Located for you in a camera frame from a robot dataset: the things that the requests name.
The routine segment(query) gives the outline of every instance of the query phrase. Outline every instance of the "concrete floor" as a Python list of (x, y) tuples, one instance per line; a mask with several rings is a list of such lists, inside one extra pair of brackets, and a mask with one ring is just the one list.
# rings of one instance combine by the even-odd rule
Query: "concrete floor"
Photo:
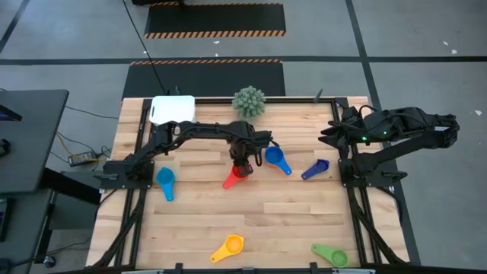
[[(0, 1), (0, 37), (23, 0)], [(226, 2), (226, 0), (188, 0)], [(345, 0), (283, 0), (286, 37), (146, 40), (153, 57), (358, 56)], [(148, 7), (129, 10), (140, 31)], [(483, 0), (353, 0), (369, 56), (487, 56), (487, 2)], [(8, 59), (143, 58), (122, 0), (30, 0), (0, 64)], [(68, 105), (117, 116), (128, 65), (0, 65), (0, 88), (70, 91)], [(487, 63), (372, 63), (384, 109), (417, 106), (452, 113), (461, 126), (447, 150), (419, 151), (397, 161), (422, 264), (487, 269)], [(285, 62), (287, 95), (369, 96), (359, 62)], [(476, 110), (485, 114), (477, 115)], [(116, 121), (66, 110), (59, 131), (96, 151), (111, 146)], [(68, 144), (76, 152), (86, 148)], [(53, 152), (67, 158), (56, 141)], [(48, 167), (72, 170), (51, 157)], [(90, 170), (92, 167), (80, 167)], [(90, 231), (55, 234), (51, 249), (84, 241)], [(80, 269), (86, 250), (56, 256), (53, 272)], [(42, 273), (34, 267), (32, 273)]]

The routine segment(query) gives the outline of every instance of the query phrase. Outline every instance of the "measuring cup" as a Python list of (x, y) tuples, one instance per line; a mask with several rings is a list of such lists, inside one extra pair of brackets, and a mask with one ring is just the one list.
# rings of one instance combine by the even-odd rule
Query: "measuring cup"
[(335, 267), (342, 268), (349, 264), (349, 258), (343, 250), (326, 247), (322, 244), (312, 244), (311, 250), (330, 261)]
[(328, 160), (318, 159), (316, 164), (314, 164), (308, 170), (302, 173), (301, 178), (303, 178), (303, 180), (308, 180), (314, 175), (327, 171), (328, 167), (329, 167)]
[(289, 167), (288, 162), (286, 162), (284, 152), (280, 147), (268, 147), (264, 156), (269, 164), (279, 167), (286, 175), (291, 175), (292, 170)]
[(228, 256), (239, 254), (244, 248), (244, 238), (238, 235), (228, 235), (227, 240), (221, 245), (215, 253), (212, 254), (210, 260), (212, 263), (217, 263)]
[(159, 183), (162, 190), (164, 191), (164, 195), (166, 196), (166, 200), (168, 202), (174, 200), (173, 194), (173, 185), (176, 177), (174, 176), (174, 172), (167, 167), (162, 167), (158, 175), (156, 175), (155, 180)]
[(231, 167), (231, 172), (228, 175), (227, 179), (225, 180), (225, 182), (223, 182), (223, 188), (227, 190), (231, 186), (233, 186), (236, 182), (241, 181), (241, 180), (245, 180), (247, 178), (248, 178), (248, 176), (239, 177), (237, 167), (233, 166), (233, 167)]

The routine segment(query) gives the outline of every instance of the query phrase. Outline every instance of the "wooden tabletop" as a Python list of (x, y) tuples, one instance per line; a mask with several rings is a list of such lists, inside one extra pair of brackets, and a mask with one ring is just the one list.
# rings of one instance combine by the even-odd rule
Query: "wooden tabletop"
[[(133, 153), (143, 99), (125, 99), (113, 145), (112, 158), (122, 160)], [(366, 97), (349, 97), (350, 106), (367, 104)], [(236, 120), (230, 104), (200, 104), (196, 119), (201, 123)], [(267, 104), (257, 118), (256, 130), (271, 130), (282, 147), (293, 173), (265, 164), (244, 182), (229, 190), (221, 185), (230, 173), (229, 146), (223, 140), (190, 140), (168, 156), (155, 157), (155, 170), (169, 167), (176, 174), (173, 202), (167, 202), (154, 182), (148, 191), (137, 269), (207, 268), (307, 268), (309, 262), (332, 267), (311, 252), (311, 244), (342, 248), (350, 266), (359, 266), (351, 212), (340, 182), (338, 151), (319, 142), (320, 131), (333, 120), (329, 104)], [(376, 151), (378, 144), (358, 146)], [(317, 159), (330, 161), (329, 170), (307, 181), (301, 179)], [(408, 260), (395, 203), (385, 193), (368, 189), (376, 229), (403, 260)], [(118, 190), (98, 211), (87, 265), (100, 259), (118, 234), (126, 190)], [(368, 235), (362, 228), (371, 261)], [(243, 251), (219, 263), (210, 256), (229, 234), (244, 237)], [(130, 234), (124, 263), (128, 262)]]

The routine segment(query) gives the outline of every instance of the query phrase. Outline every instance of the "desk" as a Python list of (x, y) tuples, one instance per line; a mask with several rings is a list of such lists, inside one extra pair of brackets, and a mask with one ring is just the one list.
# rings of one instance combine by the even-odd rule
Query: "desk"
[[(11, 143), (10, 153), (0, 159), (0, 197), (12, 200), (0, 258), (11, 264), (47, 251), (54, 192), (99, 203), (97, 189), (45, 168), (67, 99), (66, 90), (0, 91), (0, 102), (23, 117), (20, 122), (0, 121), (0, 139)], [(26, 263), (10, 273), (29, 269)]]
[[(366, 97), (349, 97), (348, 101), (356, 107), (368, 103)], [(133, 153), (142, 103), (138, 98), (123, 101), (113, 159)], [(230, 104), (197, 104), (196, 119), (229, 123), (236, 116)], [(256, 130), (272, 130), (293, 174), (286, 177), (265, 164), (257, 167), (252, 158), (254, 173), (229, 190), (221, 187), (232, 165), (225, 141), (190, 140), (168, 156), (155, 157), (155, 170), (164, 166), (176, 174), (175, 200), (166, 202), (156, 183), (148, 191), (136, 269), (173, 269), (175, 263), (183, 263), (185, 269), (308, 268), (310, 262), (331, 267), (310, 251), (314, 243), (344, 249), (349, 265), (359, 266), (338, 151), (317, 140), (330, 120), (330, 104), (267, 104), (266, 113), (253, 125)], [(376, 151), (380, 146), (359, 145), (358, 149)], [(301, 173), (318, 158), (330, 160), (329, 170), (303, 181)], [(368, 195), (376, 229), (399, 257), (408, 260), (394, 201), (375, 189), (368, 189)], [(101, 206), (87, 265), (100, 259), (118, 234), (125, 197), (126, 191), (119, 190)], [(368, 236), (364, 229), (362, 233), (371, 261)], [(210, 255), (229, 234), (245, 238), (242, 253), (211, 263)], [(128, 263), (131, 241), (129, 235), (123, 263)]]

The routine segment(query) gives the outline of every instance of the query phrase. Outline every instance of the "orange and black striped tape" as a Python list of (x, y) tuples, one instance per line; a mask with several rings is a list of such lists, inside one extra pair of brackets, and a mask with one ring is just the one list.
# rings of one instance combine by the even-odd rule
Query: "orange and black striped tape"
[(285, 30), (226, 30), (146, 33), (146, 39), (212, 38), (212, 37), (282, 37)]
[(229, 64), (229, 63), (277, 63), (280, 59), (194, 59), (194, 60), (165, 60), (165, 61), (137, 61), (130, 65), (183, 65), (183, 64)]
[[(179, 5), (178, 2), (154, 3), (151, 7), (160, 5)], [(282, 3), (214, 3), (214, 4), (185, 4), (186, 6), (203, 6), (203, 5), (282, 5)]]

